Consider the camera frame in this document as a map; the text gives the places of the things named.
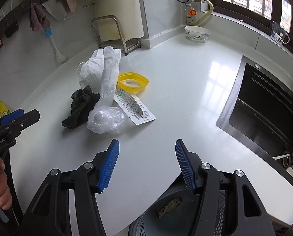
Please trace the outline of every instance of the yellow hose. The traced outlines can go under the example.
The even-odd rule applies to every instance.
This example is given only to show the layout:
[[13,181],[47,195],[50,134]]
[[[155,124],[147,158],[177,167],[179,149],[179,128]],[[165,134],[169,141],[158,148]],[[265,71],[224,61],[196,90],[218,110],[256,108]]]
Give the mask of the yellow hose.
[[192,23],[192,26],[199,25],[202,21],[204,21],[212,13],[212,11],[214,9],[213,4],[209,0],[204,0],[204,1],[207,2],[207,4],[210,6],[210,9],[202,18],[197,20],[195,23]]

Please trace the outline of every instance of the white plastic bag on counter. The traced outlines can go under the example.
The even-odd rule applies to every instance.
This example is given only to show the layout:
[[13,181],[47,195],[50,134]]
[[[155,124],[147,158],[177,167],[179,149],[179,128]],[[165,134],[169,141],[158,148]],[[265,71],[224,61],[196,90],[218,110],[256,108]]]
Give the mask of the white plastic bag on counter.
[[90,111],[86,125],[89,130],[98,134],[105,132],[119,134],[124,124],[125,113],[121,108],[103,106]]
[[104,71],[100,83],[100,100],[94,108],[112,105],[119,74],[121,50],[114,50],[111,46],[104,48]]
[[110,46],[103,50],[104,70],[99,88],[100,100],[89,113],[86,124],[88,129],[98,134],[105,132],[119,134],[124,125],[125,113],[122,109],[110,107],[114,101],[118,80],[120,52],[121,50],[114,50]]
[[103,49],[98,49],[94,51],[92,57],[80,67],[78,72],[80,87],[84,89],[89,85],[94,94],[99,93],[103,70]]

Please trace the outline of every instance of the black cloth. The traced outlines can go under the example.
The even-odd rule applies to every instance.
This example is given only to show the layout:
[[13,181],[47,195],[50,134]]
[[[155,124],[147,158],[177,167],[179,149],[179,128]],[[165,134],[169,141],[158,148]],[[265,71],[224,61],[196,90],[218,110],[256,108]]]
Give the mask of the black cloth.
[[68,129],[74,129],[87,122],[89,112],[100,99],[100,94],[94,94],[90,86],[86,86],[83,90],[75,91],[71,98],[71,115],[62,123],[62,126]]

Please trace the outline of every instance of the yellow lid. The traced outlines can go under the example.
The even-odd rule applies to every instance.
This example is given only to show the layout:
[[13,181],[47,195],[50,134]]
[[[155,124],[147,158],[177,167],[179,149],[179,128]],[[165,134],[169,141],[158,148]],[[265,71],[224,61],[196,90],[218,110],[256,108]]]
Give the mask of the yellow lid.
[[[135,81],[140,86],[132,87],[124,84],[125,81]],[[134,72],[126,72],[118,75],[118,86],[122,88],[124,91],[129,93],[137,93],[139,91],[142,91],[145,89],[145,87],[148,85],[149,80],[145,78],[144,76],[134,73]]]

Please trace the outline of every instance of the toilet brush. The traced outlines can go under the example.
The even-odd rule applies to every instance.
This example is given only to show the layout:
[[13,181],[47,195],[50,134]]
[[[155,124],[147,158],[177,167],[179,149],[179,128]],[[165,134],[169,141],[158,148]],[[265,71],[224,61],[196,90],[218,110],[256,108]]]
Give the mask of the toilet brush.
[[52,44],[52,46],[53,46],[53,48],[55,50],[55,60],[56,60],[56,62],[58,62],[58,63],[64,62],[65,59],[66,59],[66,56],[59,49],[57,49],[56,44],[55,44],[55,42],[53,40],[53,33],[52,33],[51,28],[45,29],[44,33],[49,38],[49,40],[50,40],[50,42],[51,42],[51,44]]

